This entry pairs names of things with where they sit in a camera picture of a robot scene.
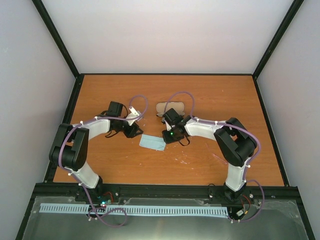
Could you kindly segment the light blue cleaning cloth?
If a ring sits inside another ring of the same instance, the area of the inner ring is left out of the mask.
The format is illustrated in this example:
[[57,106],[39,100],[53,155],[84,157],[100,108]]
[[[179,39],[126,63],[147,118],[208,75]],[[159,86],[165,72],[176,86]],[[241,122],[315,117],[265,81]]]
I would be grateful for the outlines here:
[[166,143],[162,137],[142,134],[139,146],[155,151],[164,151],[166,148]]

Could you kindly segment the plaid glasses case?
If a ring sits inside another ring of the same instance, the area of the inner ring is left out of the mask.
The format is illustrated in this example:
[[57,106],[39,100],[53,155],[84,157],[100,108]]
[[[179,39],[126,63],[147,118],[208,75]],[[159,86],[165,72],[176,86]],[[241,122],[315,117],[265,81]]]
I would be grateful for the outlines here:
[[165,112],[174,109],[179,115],[184,116],[185,105],[181,101],[159,102],[156,104],[156,116],[162,117]]

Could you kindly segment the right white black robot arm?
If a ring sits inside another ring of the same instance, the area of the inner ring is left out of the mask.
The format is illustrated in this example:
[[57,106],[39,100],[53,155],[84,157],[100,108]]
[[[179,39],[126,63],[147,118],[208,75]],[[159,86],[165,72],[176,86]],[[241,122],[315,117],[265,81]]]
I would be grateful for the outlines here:
[[227,121],[204,120],[192,115],[183,117],[173,108],[163,114],[166,130],[162,137],[166,144],[180,143],[189,137],[202,137],[216,141],[228,163],[227,177],[223,184],[224,197],[235,202],[245,191],[247,169],[260,147],[258,139],[248,132],[237,118]]

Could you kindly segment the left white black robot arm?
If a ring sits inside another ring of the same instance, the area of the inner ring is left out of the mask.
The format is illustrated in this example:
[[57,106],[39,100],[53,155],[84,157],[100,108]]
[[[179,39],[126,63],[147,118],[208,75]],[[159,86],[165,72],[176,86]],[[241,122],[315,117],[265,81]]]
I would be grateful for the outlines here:
[[49,152],[49,160],[67,171],[80,186],[86,187],[86,195],[95,202],[103,198],[104,188],[100,186],[102,178],[87,163],[89,140],[112,131],[123,133],[128,139],[143,133],[137,124],[143,113],[129,106],[127,116],[121,118],[123,107],[123,104],[112,101],[108,110],[90,120],[62,123]]

